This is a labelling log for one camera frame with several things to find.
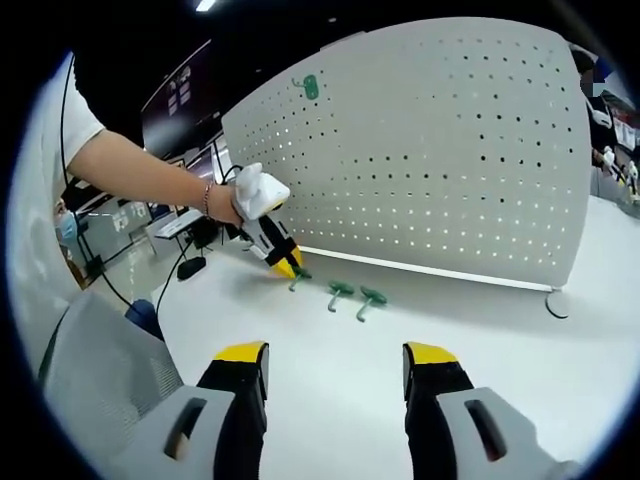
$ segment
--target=white pegboard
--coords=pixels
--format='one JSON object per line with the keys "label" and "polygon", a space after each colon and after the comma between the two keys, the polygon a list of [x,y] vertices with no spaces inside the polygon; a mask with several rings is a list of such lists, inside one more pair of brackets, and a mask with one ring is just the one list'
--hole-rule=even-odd
{"label": "white pegboard", "polygon": [[[294,86],[317,77],[309,100]],[[566,283],[589,192],[579,77],[556,33],[449,18],[351,38],[223,117],[234,163],[287,183],[301,245]]]}

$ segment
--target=person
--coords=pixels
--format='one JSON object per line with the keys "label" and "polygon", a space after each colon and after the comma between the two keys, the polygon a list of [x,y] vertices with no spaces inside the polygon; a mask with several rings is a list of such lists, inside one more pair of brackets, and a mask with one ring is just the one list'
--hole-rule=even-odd
{"label": "person", "polygon": [[185,205],[220,222],[241,222],[231,187],[210,185],[106,129],[76,89],[72,60],[66,57],[33,105],[9,193],[7,284],[34,375],[81,292],[66,267],[51,215],[67,174],[128,200]]}
{"label": "person", "polygon": [[591,164],[603,173],[611,174],[615,162],[613,148],[618,139],[611,111],[601,96],[604,79],[596,67],[596,62],[587,52],[573,47],[571,55],[580,74],[580,88],[585,95],[589,113]]}
{"label": "person", "polygon": [[58,239],[62,256],[64,257],[73,278],[76,279],[80,288],[84,290],[87,288],[87,281],[84,279],[82,272],[73,261],[71,250],[69,248],[70,243],[78,237],[78,223],[76,222],[74,214],[67,210],[67,206],[62,198],[58,199],[56,202],[53,218],[56,227],[56,238]]}

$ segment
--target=white sleeve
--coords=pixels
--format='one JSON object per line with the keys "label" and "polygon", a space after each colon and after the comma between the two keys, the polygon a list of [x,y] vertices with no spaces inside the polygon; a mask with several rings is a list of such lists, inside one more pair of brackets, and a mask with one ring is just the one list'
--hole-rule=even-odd
{"label": "white sleeve", "polygon": [[[63,126],[63,142],[64,162],[65,166],[73,160],[76,153],[91,138],[98,134],[104,125],[98,121],[95,115],[89,109],[87,101],[84,99],[76,88],[76,77],[73,66],[69,73],[69,63],[71,55],[62,62],[60,68],[56,72],[55,77],[50,82],[50,98],[49,118],[47,133],[45,137],[55,145],[55,165],[54,179],[60,179],[62,176],[62,154],[60,142],[60,125]],[[66,97],[64,94],[65,82],[69,73],[69,81],[67,83]],[[64,117],[62,117],[62,103],[64,101]]]}

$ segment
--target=white table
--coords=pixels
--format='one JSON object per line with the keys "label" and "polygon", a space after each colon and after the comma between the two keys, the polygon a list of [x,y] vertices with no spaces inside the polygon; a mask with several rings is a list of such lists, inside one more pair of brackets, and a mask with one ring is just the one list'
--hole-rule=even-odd
{"label": "white table", "polygon": [[200,210],[189,209],[186,213],[180,215],[175,220],[167,223],[155,234],[156,238],[163,238],[165,240],[171,240],[175,238],[180,232],[185,231],[192,224],[200,220],[204,214]]}
{"label": "white table", "polygon": [[[640,371],[640,268],[629,263],[638,245],[637,220],[590,198],[565,287],[571,316],[558,320],[542,292],[311,254],[304,258],[314,279],[291,293],[288,280],[230,242],[203,271],[169,286],[160,324],[187,384],[228,345],[270,343],[266,480],[412,478],[402,397],[409,340],[452,351],[476,386],[535,423],[544,449],[586,463]],[[612,260],[612,246],[624,262]],[[361,296],[340,299],[330,313],[330,279],[376,288],[389,305],[368,310],[366,323],[355,319]]]}

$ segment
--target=bracelet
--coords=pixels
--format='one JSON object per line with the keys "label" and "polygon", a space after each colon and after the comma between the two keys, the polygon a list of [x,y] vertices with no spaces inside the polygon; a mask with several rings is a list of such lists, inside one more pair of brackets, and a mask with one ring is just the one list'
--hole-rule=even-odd
{"label": "bracelet", "polygon": [[211,187],[213,187],[213,185],[214,185],[213,182],[209,182],[207,183],[207,186],[204,188],[204,198],[203,198],[204,208],[202,209],[202,212],[204,213],[204,216],[207,218],[211,218],[211,215],[209,215],[209,193],[211,192]]}

